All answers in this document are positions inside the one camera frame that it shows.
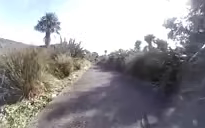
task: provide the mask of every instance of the bush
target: bush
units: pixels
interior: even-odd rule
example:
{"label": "bush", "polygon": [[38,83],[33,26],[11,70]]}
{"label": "bush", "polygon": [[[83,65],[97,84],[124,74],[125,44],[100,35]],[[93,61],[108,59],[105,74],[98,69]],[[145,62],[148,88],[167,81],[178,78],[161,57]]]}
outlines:
{"label": "bush", "polygon": [[82,63],[83,63],[83,60],[75,58],[73,61],[74,70],[80,70]]}
{"label": "bush", "polygon": [[36,95],[45,62],[34,48],[13,51],[0,57],[0,97]]}
{"label": "bush", "polygon": [[48,71],[59,79],[63,79],[74,70],[73,59],[65,54],[58,54],[49,63]]}
{"label": "bush", "polygon": [[174,50],[148,52],[119,50],[103,57],[98,63],[106,68],[154,83],[154,87],[170,95],[178,91],[182,58]]}

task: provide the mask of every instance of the sky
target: sky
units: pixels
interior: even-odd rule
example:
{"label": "sky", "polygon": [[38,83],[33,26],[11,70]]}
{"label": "sky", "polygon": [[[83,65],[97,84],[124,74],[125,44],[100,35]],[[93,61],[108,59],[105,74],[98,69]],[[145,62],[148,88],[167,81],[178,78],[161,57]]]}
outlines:
{"label": "sky", "polygon": [[[44,33],[34,30],[46,12],[55,12],[61,35],[82,41],[100,54],[133,48],[146,34],[167,39],[162,26],[168,17],[186,12],[186,0],[0,0],[0,37],[43,45]],[[52,44],[59,36],[52,35]]]}

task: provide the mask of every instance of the tall grass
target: tall grass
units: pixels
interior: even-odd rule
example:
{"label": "tall grass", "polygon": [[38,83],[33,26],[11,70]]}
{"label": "tall grass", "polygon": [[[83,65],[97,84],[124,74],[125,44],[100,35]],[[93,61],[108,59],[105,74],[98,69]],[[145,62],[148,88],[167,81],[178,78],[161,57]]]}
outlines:
{"label": "tall grass", "polygon": [[65,54],[58,54],[49,63],[48,71],[59,79],[68,76],[74,69],[73,59]]}
{"label": "tall grass", "polygon": [[19,92],[20,98],[36,95],[45,62],[37,49],[13,51],[0,57],[0,96]]}

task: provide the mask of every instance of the paved path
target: paved path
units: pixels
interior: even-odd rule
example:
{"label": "paved path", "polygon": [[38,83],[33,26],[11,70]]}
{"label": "paved path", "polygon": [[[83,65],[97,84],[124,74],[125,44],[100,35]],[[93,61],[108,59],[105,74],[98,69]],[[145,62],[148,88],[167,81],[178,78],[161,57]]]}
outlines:
{"label": "paved path", "polygon": [[140,128],[143,113],[159,115],[160,106],[145,83],[94,66],[68,93],[53,100],[33,128]]}

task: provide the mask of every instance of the palm tree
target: palm tree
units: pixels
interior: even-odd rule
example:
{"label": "palm tree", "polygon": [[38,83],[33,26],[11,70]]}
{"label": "palm tree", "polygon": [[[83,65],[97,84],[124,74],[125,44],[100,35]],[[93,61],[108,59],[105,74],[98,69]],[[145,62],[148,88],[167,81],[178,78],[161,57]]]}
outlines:
{"label": "palm tree", "polygon": [[104,50],[105,55],[107,55],[107,50]]}
{"label": "palm tree", "polygon": [[34,27],[36,31],[45,33],[44,41],[46,47],[50,45],[52,33],[56,32],[60,35],[60,24],[61,23],[58,21],[58,17],[55,13],[46,13]]}

